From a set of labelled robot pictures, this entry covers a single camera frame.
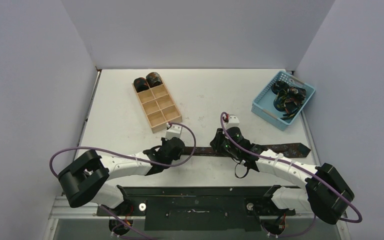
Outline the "wooden compartment tray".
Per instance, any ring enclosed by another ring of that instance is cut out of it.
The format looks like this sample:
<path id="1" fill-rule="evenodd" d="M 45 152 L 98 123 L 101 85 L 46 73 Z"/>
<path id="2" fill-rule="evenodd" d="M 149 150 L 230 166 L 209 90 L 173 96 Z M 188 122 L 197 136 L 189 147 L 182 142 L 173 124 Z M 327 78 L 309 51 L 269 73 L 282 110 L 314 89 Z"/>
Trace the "wooden compartment tray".
<path id="1" fill-rule="evenodd" d="M 166 129 L 167 123 L 181 123 L 183 116 L 164 83 L 147 90 L 133 91 L 153 134 Z"/>

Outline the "blue plastic basket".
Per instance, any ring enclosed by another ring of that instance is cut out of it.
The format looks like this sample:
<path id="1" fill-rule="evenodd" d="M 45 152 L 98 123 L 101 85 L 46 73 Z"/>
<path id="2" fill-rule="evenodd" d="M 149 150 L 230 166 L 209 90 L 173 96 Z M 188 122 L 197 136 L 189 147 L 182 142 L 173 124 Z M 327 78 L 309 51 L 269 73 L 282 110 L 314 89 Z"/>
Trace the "blue plastic basket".
<path id="1" fill-rule="evenodd" d="M 295 115 L 295 117 L 291 119 L 288 119 L 288 120 L 281 119 L 281 117 L 285 112 L 276 110 L 273 105 L 276 95 L 272 92 L 271 87 L 276 81 L 283 81 L 292 87 L 299 87 L 306 90 L 306 98 L 303 103 L 303 106 L 300 108 L 300 110 Z M 267 121 L 268 123 L 272 124 L 279 130 L 284 131 L 298 117 L 298 115 L 303 110 L 304 106 L 307 104 L 307 102 L 310 100 L 310 98 L 314 95 L 315 92 L 316 92 L 316 89 L 313 86 L 307 83 L 304 83 L 300 81 L 298 78 L 296 78 L 295 76 L 281 70 L 270 80 L 270 82 L 264 87 L 264 89 L 254 98 L 254 100 L 252 101 L 251 112 L 259 116 L 263 120 Z"/>

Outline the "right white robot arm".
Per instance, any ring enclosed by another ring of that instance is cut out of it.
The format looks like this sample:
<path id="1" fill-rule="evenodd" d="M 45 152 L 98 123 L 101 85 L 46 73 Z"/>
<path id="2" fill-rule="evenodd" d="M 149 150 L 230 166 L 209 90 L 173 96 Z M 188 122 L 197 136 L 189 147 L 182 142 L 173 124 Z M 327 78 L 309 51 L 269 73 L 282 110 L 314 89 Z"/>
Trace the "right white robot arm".
<path id="1" fill-rule="evenodd" d="M 251 143 L 238 127 L 226 132 L 218 128 L 211 148 L 218 154 L 238 160 L 247 169 L 274 175 L 293 187 L 274 186 L 263 199 L 270 215 L 280 210 L 311 211 L 325 223 L 334 225 L 351 207 L 353 191 L 334 166 L 306 164 L 289 159 L 266 145 Z"/>

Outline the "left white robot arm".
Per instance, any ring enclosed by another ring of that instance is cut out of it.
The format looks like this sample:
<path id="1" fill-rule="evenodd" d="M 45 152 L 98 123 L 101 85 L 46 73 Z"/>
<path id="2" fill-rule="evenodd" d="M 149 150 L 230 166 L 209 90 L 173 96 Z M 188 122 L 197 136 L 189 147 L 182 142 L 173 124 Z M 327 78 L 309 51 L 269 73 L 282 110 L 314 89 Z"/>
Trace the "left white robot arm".
<path id="1" fill-rule="evenodd" d="M 129 201 L 120 186 L 108 184 L 109 180 L 128 176 L 150 176 L 168 169 L 179 160 L 185 144 L 178 138 L 162 138 L 161 145 L 126 157 L 99 155 L 91 149 L 64 168 L 57 179 L 70 207 L 78 208 L 87 203 L 109 207 L 116 215 L 129 210 Z"/>

